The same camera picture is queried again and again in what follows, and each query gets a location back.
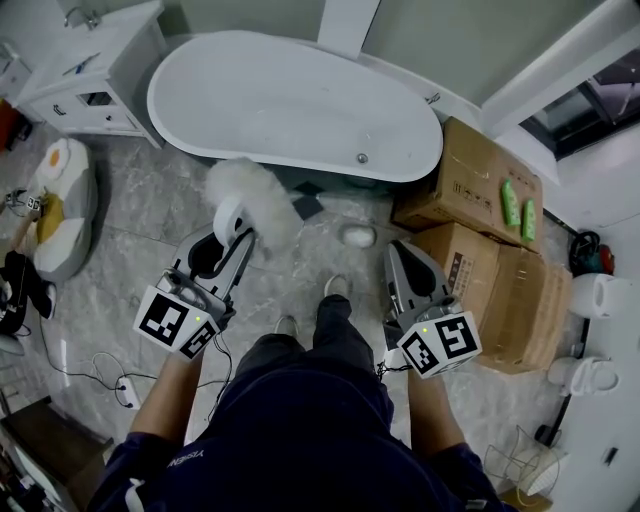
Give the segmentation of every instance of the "window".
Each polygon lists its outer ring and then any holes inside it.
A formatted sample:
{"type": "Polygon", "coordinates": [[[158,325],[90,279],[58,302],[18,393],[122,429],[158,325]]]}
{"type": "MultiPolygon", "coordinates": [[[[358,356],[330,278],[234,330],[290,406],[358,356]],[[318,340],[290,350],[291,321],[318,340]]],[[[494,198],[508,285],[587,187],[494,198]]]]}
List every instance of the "window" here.
{"type": "Polygon", "coordinates": [[[640,48],[521,123],[558,160],[640,121],[640,48]]]}

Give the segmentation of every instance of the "navy shirt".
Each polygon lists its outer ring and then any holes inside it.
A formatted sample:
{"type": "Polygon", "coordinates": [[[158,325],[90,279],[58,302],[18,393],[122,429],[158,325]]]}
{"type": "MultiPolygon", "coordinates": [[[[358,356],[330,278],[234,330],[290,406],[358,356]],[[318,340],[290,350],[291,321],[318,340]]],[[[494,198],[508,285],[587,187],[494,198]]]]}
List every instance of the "navy shirt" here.
{"type": "Polygon", "coordinates": [[[145,510],[512,510],[466,444],[422,459],[391,436],[392,416],[362,370],[309,361],[247,373],[190,445],[129,434],[89,510],[127,510],[132,479],[145,510]]]}

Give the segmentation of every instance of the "power strip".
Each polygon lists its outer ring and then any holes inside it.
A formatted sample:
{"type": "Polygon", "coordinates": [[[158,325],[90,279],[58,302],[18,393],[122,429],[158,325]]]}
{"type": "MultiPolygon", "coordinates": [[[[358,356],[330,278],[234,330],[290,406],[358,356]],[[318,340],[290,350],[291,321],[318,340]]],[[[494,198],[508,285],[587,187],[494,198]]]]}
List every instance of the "power strip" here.
{"type": "Polygon", "coordinates": [[[124,395],[125,403],[131,404],[131,409],[136,411],[140,409],[140,398],[133,386],[133,381],[129,377],[123,377],[119,380],[119,385],[124,387],[121,393],[124,395]]]}

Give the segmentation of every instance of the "dark pants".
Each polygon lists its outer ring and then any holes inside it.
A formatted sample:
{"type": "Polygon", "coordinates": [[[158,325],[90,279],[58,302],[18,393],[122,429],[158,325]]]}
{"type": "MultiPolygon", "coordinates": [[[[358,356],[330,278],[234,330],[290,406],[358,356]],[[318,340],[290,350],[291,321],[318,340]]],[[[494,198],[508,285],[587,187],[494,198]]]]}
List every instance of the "dark pants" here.
{"type": "Polygon", "coordinates": [[[49,283],[40,279],[33,263],[26,256],[15,251],[8,253],[0,275],[11,285],[12,290],[8,308],[4,318],[0,320],[0,333],[13,334],[20,330],[27,311],[27,297],[43,317],[49,316],[51,300],[45,293],[49,283]]]}
{"type": "Polygon", "coordinates": [[[305,352],[295,338],[286,334],[267,334],[240,360],[236,377],[256,368],[286,365],[304,358],[332,359],[374,373],[373,351],[349,322],[350,315],[347,299],[341,295],[325,297],[318,306],[312,350],[305,352]]]}

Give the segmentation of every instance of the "bathroom vanity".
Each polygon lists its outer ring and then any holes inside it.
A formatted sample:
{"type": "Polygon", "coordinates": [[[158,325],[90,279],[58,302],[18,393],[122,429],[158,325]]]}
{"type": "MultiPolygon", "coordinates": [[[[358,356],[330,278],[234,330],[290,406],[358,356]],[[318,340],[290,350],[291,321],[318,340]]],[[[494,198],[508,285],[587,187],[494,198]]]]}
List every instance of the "bathroom vanity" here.
{"type": "Polygon", "coordinates": [[[18,97],[18,105],[67,134],[145,137],[164,143],[146,107],[149,81],[165,54],[159,0],[105,15],[93,29],[80,25],[57,41],[18,97]]]}

